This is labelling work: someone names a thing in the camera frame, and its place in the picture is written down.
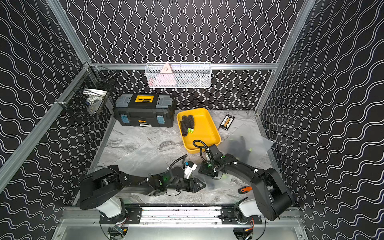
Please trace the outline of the clear zip-top bag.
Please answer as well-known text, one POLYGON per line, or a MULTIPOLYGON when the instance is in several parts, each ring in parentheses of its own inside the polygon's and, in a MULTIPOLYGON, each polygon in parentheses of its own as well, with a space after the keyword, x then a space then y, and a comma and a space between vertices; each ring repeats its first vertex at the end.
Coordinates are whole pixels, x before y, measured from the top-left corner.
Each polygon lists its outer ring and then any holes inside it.
POLYGON ((257 129, 243 124, 219 145, 219 150, 233 155, 247 165, 268 169, 272 167, 268 151, 273 144, 273 141, 264 138, 257 129))
POLYGON ((229 174, 219 173, 218 177, 209 177, 201 173, 194 173, 192 176, 202 181, 206 185, 204 190, 207 191, 233 189, 238 185, 234 177, 229 174))

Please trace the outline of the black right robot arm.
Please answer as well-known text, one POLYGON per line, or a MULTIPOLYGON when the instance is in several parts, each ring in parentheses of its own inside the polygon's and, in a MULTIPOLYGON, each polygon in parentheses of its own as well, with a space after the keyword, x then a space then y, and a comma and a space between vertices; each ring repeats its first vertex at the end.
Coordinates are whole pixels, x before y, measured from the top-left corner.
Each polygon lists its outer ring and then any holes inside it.
POLYGON ((255 168, 230 154, 216 154, 214 160, 203 162, 199 173, 215 178, 219 172, 229 174, 247 183, 253 191, 257 208, 266 219, 273 221, 287 210, 293 199, 279 173, 269 168, 255 168))

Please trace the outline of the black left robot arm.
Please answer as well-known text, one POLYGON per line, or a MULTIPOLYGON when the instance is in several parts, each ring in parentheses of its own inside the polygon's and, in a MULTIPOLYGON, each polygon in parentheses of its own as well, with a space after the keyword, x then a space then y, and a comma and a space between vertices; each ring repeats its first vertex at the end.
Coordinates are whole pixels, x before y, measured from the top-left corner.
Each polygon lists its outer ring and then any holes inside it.
POLYGON ((80 209, 97 209, 100 223, 122 223, 128 217, 124 201, 116 195, 121 191, 157 197, 168 190, 197 193, 206 187, 201 180, 187 177, 184 169, 175 167, 163 173, 140 177, 126 174, 111 165, 84 176, 80 182, 80 209))

